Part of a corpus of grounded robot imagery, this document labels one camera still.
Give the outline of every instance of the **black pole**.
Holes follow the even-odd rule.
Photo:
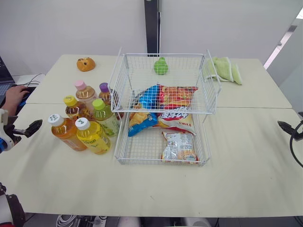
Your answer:
[[[147,53],[159,53],[158,0],[144,0]]]

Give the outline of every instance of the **two-tier wire rack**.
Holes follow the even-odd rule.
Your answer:
[[[118,54],[109,86],[112,88],[111,109],[113,112],[125,112],[121,120],[117,138],[115,157],[121,164],[190,164],[203,166],[211,153],[207,143],[205,120],[216,111],[218,94],[221,84],[216,73],[209,51],[206,54]],[[164,57],[169,69],[165,75],[154,71],[154,64]],[[154,85],[167,87],[198,87],[194,92],[189,108],[178,110],[178,113],[192,114],[194,129],[194,150],[198,161],[163,160],[161,154],[166,148],[166,140],[162,132],[176,131],[152,128],[144,129],[129,137],[129,114],[144,112],[134,105],[140,93]],[[164,110],[157,106],[145,110],[154,113],[176,113],[175,110]]]

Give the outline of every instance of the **chip bag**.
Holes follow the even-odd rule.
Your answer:
[[[133,109],[145,109],[146,112],[132,112],[129,117],[128,136],[131,137],[141,130],[154,126],[158,123],[157,114],[148,112],[148,109],[155,109],[159,86],[155,85],[141,92]]]
[[[190,106],[194,92],[198,87],[166,87],[159,85],[160,109],[174,109],[179,106]]]
[[[194,152],[193,135],[191,133],[162,133],[167,140],[161,159],[198,161]]]
[[[174,111],[178,110],[186,111],[188,110],[188,107],[181,106],[174,109]],[[153,127],[169,128],[172,130],[190,132],[194,135],[196,134],[192,114],[190,113],[161,113],[158,116],[158,123]]]

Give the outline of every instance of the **keyboard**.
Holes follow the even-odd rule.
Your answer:
[[[11,87],[11,84],[1,84],[0,85],[0,96],[4,96],[6,91]]]

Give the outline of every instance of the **green cloth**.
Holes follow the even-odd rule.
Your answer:
[[[215,63],[215,61],[217,60],[218,58],[217,57],[213,57],[212,60],[213,60],[213,63]],[[214,67],[213,67],[213,64],[212,64],[212,61],[210,59],[207,59],[207,66],[208,66],[208,70],[210,72],[211,75],[216,75],[215,71],[214,71]]]
[[[232,77],[237,84],[242,85],[242,78],[237,64],[232,64]]]
[[[216,71],[218,73],[218,76],[220,76],[223,79],[226,79],[228,81],[233,82],[232,77],[232,64],[229,58],[217,58],[214,62],[214,66],[216,68]]]

